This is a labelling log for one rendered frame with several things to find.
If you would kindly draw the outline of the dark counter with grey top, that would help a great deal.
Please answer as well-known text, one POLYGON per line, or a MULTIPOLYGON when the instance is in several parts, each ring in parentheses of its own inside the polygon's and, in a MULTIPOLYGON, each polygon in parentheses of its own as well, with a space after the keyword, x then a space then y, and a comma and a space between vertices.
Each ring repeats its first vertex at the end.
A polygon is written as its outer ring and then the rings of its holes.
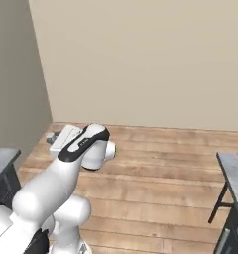
POLYGON ((12 208, 12 200, 21 188, 14 162, 21 151, 13 148, 0 148, 0 201, 12 208))

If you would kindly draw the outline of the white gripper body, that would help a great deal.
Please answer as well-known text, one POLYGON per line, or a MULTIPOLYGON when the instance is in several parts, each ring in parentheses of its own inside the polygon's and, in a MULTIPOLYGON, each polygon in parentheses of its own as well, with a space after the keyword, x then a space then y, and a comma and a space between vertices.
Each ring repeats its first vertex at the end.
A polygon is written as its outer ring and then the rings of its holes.
POLYGON ((81 129, 73 125, 65 125, 60 131, 60 134, 56 140, 50 145, 49 151, 52 157, 55 157, 60 150, 67 145, 72 139, 74 139, 81 129))

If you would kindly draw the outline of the grey-topped counter with black legs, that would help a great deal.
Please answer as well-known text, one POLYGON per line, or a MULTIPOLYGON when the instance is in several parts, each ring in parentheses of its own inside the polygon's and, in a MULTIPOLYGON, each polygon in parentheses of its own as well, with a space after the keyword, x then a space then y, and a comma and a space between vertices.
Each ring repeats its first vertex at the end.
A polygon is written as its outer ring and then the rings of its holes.
POLYGON ((213 254, 238 254, 238 152, 216 153, 224 176, 224 186, 210 214, 211 223, 219 207, 230 209, 213 254))

